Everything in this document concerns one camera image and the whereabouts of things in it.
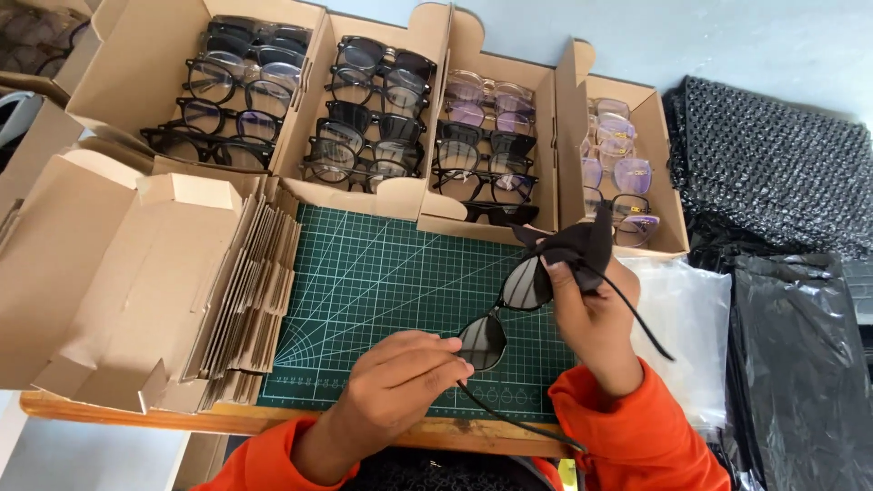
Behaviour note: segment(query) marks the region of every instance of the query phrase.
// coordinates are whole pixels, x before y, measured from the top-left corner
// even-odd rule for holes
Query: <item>black microfiber cloth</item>
[[[584,294],[592,294],[603,282],[601,276],[591,270],[605,274],[612,257],[612,214],[609,210],[598,207],[593,223],[570,225],[555,234],[520,225],[510,226],[516,239],[525,244],[530,254],[546,258],[549,265],[567,263]]]

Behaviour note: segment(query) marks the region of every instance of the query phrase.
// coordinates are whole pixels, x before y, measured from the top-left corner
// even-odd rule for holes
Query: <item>gray wall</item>
[[[314,0],[406,25],[416,0]],[[663,91],[686,74],[873,123],[873,0],[457,0],[485,50],[555,65],[572,35],[593,73]]]

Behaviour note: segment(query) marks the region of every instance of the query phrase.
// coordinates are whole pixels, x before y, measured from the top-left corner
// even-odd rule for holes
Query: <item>green cutting mat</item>
[[[301,206],[291,306],[258,405],[321,411],[340,396],[361,353],[398,330],[457,335],[497,299],[520,247],[419,232],[405,220]],[[554,423],[548,386],[574,365],[551,304],[500,311],[509,345],[499,365],[470,379],[492,408]],[[429,416],[489,418],[458,389]]]

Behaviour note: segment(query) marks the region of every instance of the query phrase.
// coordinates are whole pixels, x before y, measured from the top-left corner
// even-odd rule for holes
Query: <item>finger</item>
[[[395,387],[389,394],[396,404],[403,404],[409,408],[427,407],[433,404],[443,391],[454,387],[458,380],[466,379],[471,375],[473,375],[473,365],[456,357],[455,360]]]
[[[577,325],[587,326],[590,324],[588,311],[582,302],[582,292],[576,284],[573,272],[567,263],[555,263],[548,265],[546,260],[540,257],[543,266],[546,267],[549,280],[552,281],[552,293],[554,297],[554,316],[561,328],[571,328]]]
[[[438,335],[423,334],[425,335],[398,336],[391,340],[389,340],[391,337],[389,336],[362,355],[358,364],[361,365],[361,368],[373,367],[385,363],[401,353],[415,349],[439,349],[449,353],[461,349],[461,340],[456,337],[440,339]]]
[[[387,389],[403,385],[415,377],[459,358],[444,349],[413,349],[375,366],[368,374]]]

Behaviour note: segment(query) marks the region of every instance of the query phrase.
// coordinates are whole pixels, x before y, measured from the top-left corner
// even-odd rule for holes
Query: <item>wooden table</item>
[[[74,403],[39,391],[23,392],[20,404],[25,413],[35,418],[239,435],[255,435],[287,419],[318,414],[315,411],[230,404],[216,404],[212,411],[194,415],[157,410],[135,414]],[[534,426],[560,432],[557,425]],[[485,419],[425,418],[404,433],[397,445],[504,455],[570,456],[569,448],[557,441],[508,423]]]

